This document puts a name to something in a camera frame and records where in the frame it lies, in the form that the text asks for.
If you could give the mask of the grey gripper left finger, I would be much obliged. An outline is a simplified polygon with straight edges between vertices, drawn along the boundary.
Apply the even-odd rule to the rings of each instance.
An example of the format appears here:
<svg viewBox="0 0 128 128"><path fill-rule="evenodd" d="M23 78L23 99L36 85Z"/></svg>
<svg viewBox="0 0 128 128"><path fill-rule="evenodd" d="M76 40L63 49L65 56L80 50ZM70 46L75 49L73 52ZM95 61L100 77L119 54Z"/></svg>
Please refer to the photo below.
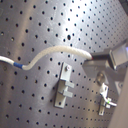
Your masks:
<svg viewBox="0 0 128 128"><path fill-rule="evenodd" d="M106 60L85 61L82 67L86 75L89 78L94 78L98 85L101 85L103 82L109 82L108 78L111 78L113 81L123 81L126 74L126 70L123 68L119 70L112 69Z"/></svg>

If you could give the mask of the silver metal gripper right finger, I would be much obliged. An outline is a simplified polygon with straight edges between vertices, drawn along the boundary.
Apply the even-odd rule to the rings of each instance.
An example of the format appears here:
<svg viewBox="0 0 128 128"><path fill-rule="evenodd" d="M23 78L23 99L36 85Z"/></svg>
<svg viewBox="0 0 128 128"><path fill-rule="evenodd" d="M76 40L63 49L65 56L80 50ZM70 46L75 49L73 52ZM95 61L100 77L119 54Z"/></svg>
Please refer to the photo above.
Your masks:
<svg viewBox="0 0 128 128"><path fill-rule="evenodd" d="M116 70L123 64L128 64L128 39L125 39L113 48L107 48L103 52L93 53L92 59L107 60L113 70Z"/></svg>

